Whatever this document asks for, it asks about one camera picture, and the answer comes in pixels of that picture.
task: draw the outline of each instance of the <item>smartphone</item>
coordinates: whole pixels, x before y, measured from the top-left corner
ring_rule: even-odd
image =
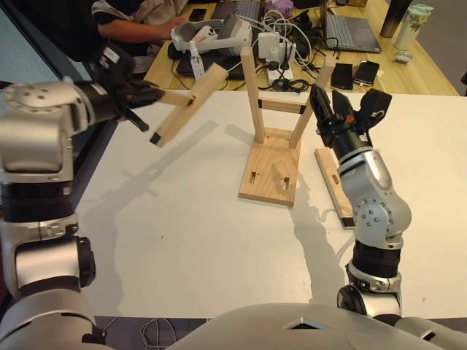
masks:
[[[336,63],[331,75],[331,86],[340,90],[353,90],[352,64]]]
[[[200,20],[204,19],[204,16],[206,15],[206,9],[193,9],[191,11],[191,15],[188,18],[190,22],[199,22]]]
[[[377,77],[378,69],[378,63],[363,60],[360,62],[360,66],[353,79],[355,82],[371,86],[374,84],[374,80]]]

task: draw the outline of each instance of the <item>laptop keyboard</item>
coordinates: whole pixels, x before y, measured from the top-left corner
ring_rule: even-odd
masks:
[[[252,20],[259,18],[260,3],[259,1],[237,1],[237,14]]]
[[[355,47],[345,18],[328,15],[326,17],[326,37],[331,38],[333,36],[339,40],[339,43],[336,40],[329,39],[326,40],[327,46],[335,47],[337,44],[339,47]]]

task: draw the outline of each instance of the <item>floor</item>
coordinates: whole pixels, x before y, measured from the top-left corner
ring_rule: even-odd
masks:
[[[466,87],[460,82],[460,78],[467,70],[467,1],[423,0],[422,3],[432,5],[435,10],[424,29],[421,30],[419,41],[459,94],[463,95]],[[0,11],[0,31],[3,33],[0,50],[0,80],[10,82],[57,80],[2,11]],[[4,105],[0,102],[0,114],[3,112]],[[113,320],[112,317],[97,317],[96,319],[100,328],[106,327]],[[146,349],[140,328],[148,321],[149,319],[117,319],[108,328],[108,344],[117,350]],[[181,338],[205,323],[206,320],[171,319],[170,321],[175,328],[177,338]],[[467,332],[465,320],[445,319],[440,320],[440,323]],[[169,325],[164,321],[159,321],[159,326],[159,344],[168,346],[173,341]],[[154,344],[155,324],[148,326],[147,334],[150,344]]]

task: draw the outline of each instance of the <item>vr headset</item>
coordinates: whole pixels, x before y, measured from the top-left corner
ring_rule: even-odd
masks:
[[[243,47],[251,46],[253,36],[251,25],[244,20],[238,19],[235,15],[229,14],[223,20],[180,23],[171,31],[175,49],[183,53],[189,51],[190,41],[205,26],[221,29],[216,39],[205,39],[195,43],[200,54],[207,53],[210,50],[219,50],[225,56],[238,56]]]

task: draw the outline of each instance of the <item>wooden desk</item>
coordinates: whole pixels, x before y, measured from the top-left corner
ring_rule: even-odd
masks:
[[[185,8],[182,16],[188,18],[193,8],[206,8],[206,18],[210,18],[214,12],[215,4],[189,4]],[[391,39],[386,39],[379,36],[382,23],[384,22],[387,3],[385,0],[369,1],[366,7],[335,7],[332,9],[337,15],[346,15],[350,17],[367,18],[373,32],[377,35],[379,44],[382,47],[382,53],[366,53],[366,52],[348,52],[342,51],[339,62],[352,63],[358,65],[361,60],[375,61],[379,63],[380,70],[384,72],[382,77],[377,78],[374,87],[383,90],[387,93],[413,93],[422,95],[445,95],[458,96],[457,91],[447,80],[438,66],[433,62],[422,46],[415,42],[412,52],[414,59],[407,65],[401,65],[393,61],[393,56],[397,51],[393,42],[397,37],[397,33]],[[317,23],[319,15],[318,8],[310,9],[309,16]],[[146,75],[146,80],[160,85],[162,88],[169,89],[184,89],[179,80],[172,74],[172,60],[167,57],[167,47],[169,42],[166,42],[159,52],[158,57],[154,60],[150,70]],[[332,54],[333,50],[323,50],[326,54]],[[317,55],[315,63],[320,66],[323,62],[323,57]],[[301,67],[293,66],[294,77],[306,79],[309,82],[314,80],[306,73],[301,71]],[[180,77],[180,79],[188,86],[193,84],[192,78]],[[239,86],[242,81],[229,80],[224,90],[233,90]],[[265,71],[258,73],[258,84],[267,86],[267,78]],[[362,87],[358,92],[365,92],[368,87]]]

